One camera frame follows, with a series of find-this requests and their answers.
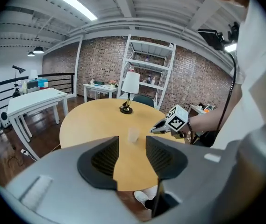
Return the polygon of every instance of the brick wall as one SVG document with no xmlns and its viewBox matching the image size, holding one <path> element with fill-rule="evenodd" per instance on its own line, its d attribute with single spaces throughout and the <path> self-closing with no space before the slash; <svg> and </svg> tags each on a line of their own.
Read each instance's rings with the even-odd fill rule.
<svg viewBox="0 0 266 224">
<path fill-rule="evenodd" d="M 169 45 L 166 42 L 148 38 L 133 37 L 132 39 Z M 84 95 L 83 84 L 91 79 L 105 83 L 110 80 L 119 81 L 126 41 L 127 37 L 120 36 L 83 41 L 77 80 L 79 95 Z M 45 55 L 43 73 L 74 72 L 77 48 L 78 44 L 75 43 Z M 144 55 L 135 56 L 135 59 L 145 60 L 145 58 Z M 153 56 L 150 56 L 149 59 L 150 62 L 163 64 L 163 59 Z M 147 78 L 149 74 L 156 76 L 156 84 L 161 78 L 159 73 L 148 70 L 135 68 L 135 71 L 140 73 L 141 79 Z M 160 109 L 164 113 L 171 109 L 173 103 L 186 109 L 190 104 L 198 105 L 200 102 L 219 106 L 225 102 L 231 84 L 231 77 L 218 66 L 199 54 L 179 46 L 176 49 L 172 75 Z M 165 79 L 166 77 L 163 76 L 162 84 L 165 83 Z M 153 98 L 155 93 L 156 89 L 140 86 L 140 94 Z"/>
</svg>

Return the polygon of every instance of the person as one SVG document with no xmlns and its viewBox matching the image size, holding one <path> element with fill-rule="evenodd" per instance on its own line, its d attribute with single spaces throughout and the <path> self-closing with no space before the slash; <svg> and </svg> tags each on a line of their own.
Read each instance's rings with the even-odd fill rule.
<svg viewBox="0 0 266 224">
<path fill-rule="evenodd" d="M 236 83 L 220 132 L 211 147 L 222 150 L 230 141 L 240 140 L 266 124 L 266 13 L 256 0 L 224 1 L 244 6 L 246 16 L 237 43 Z M 191 117 L 193 132 L 216 130 L 223 109 L 224 104 L 207 114 Z M 188 126 L 181 131 L 188 132 Z M 134 196 L 147 209 L 152 209 L 155 198 L 151 200 L 145 192 L 136 191 Z"/>
</svg>

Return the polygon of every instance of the ceiling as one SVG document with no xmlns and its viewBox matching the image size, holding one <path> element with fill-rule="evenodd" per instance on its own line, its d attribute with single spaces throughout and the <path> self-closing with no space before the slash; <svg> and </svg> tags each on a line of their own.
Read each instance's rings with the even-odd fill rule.
<svg viewBox="0 0 266 224">
<path fill-rule="evenodd" d="M 90 21 L 62 0 L 10 0 L 0 13 L 0 47 L 42 46 L 48 49 L 80 34 L 148 31 L 179 39 L 220 60 L 224 70 L 232 68 L 230 58 L 207 47 L 196 31 L 216 29 L 227 36 L 228 24 L 241 21 L 244 12 L 241 7 L 220 0 L 78 1 L 98 20 Z"/>
</svg>

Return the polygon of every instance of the black chair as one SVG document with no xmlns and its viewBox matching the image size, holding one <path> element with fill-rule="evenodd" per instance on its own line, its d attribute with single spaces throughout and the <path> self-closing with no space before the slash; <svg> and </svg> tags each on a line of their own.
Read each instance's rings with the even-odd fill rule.
<svg viewBox="0 0 266 224">
<path fill-rule="evenodd" d="M 155 106 L 155 104 L 153 102 L 153 99 L 152 98 L 149 98 L 147 96 L 144 96 L 144 95 L 136 95 L 133 98 L 133 101 L 136 101 L 136 102 L 139 102 L 139 103 L 148 105 L 150 107 L 154 107 Z"/>
</svg>

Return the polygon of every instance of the white cube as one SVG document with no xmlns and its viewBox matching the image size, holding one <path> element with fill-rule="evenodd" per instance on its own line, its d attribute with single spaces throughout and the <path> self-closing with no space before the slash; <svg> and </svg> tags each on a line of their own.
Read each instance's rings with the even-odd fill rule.
<svg viewBox="0 0 266 224">
<path fill-rule="evenodd" d="M 188 111 L 186 111 L 179 105 L 176 105 L 169 111 L 166 124 L 175 132 L 178 132 L 182 127 L 187 124 L 187 122 Z"/>
</svg>

